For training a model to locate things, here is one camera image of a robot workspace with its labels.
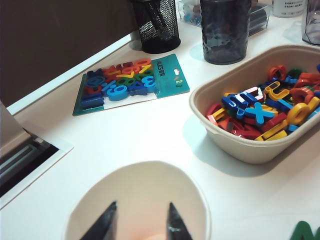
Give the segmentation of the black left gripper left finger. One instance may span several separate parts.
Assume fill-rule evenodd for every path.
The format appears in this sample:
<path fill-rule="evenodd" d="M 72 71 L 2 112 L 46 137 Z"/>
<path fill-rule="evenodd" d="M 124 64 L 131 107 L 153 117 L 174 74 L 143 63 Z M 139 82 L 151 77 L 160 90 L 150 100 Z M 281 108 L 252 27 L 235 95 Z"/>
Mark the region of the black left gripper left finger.
<path fill-rule="evenodd" d="M 113 201 L 81 240 L 115 240 L 117 235 L 117 202 Z"/>

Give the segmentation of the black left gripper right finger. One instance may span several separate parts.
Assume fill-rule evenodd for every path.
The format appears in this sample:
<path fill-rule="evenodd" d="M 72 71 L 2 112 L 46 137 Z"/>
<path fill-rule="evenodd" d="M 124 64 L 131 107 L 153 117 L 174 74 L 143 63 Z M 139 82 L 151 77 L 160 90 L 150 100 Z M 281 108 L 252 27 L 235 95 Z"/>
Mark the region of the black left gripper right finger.
<path fill-rule="evenodd" d="M 170 202 L 166 219 L 166 239 L 167 240 L 192 240 L 182 217 L 175 205 Z"/>

